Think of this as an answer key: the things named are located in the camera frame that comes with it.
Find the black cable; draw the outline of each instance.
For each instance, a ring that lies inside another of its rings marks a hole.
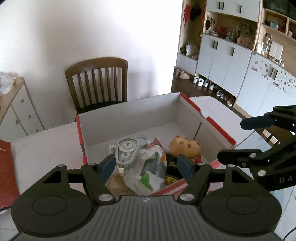
[[[293,228],[293,229],[292,229],[292,230],[291,230],[289,233],[287,233],[287,234],[286,234],[286,236],[284,237],[283,241],[285,241],[286,237],[288,237],[288,236],[289,236],[289,234],[290,234],[290,233],[292,233],[292,232],[293,232],[293,231],[295,231],[295,230],[296,230],[296,227],[295,227],[295,228]]]

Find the gray ribbed panel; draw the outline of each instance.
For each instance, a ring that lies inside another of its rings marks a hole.
[[[124,196],[111,206],[98,208],[81,229],[56,238],[19,234],[13,241],[280,241],[273,233],[240,238],[207,224],[191,205],[181,205],[172,196]]]

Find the chair seat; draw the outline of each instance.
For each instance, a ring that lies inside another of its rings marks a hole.
[[[91,110],[96,110],[99,108],[103,108],[109,105],[113,105],[113,104],[118,104],[118,103],[122,103],[122,101],[105,101],[105,102],[100,102],[100,103],[96,103],[93,105],[89,105],[89,106],[85,106],[84,108],[81,108],[77,114],[82,114]]]

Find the white logo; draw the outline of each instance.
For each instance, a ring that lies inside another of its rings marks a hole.
[[[144,201],[145,203],[148,203],[148,202],[151,202],[151,199],[150,199],[150,198],[146,198],[146,199],[143,199],[143,201]]]

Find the red mat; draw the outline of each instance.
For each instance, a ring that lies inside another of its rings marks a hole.
[[[11,207],[19,195],[10,142],[0,140],[0,210]]]

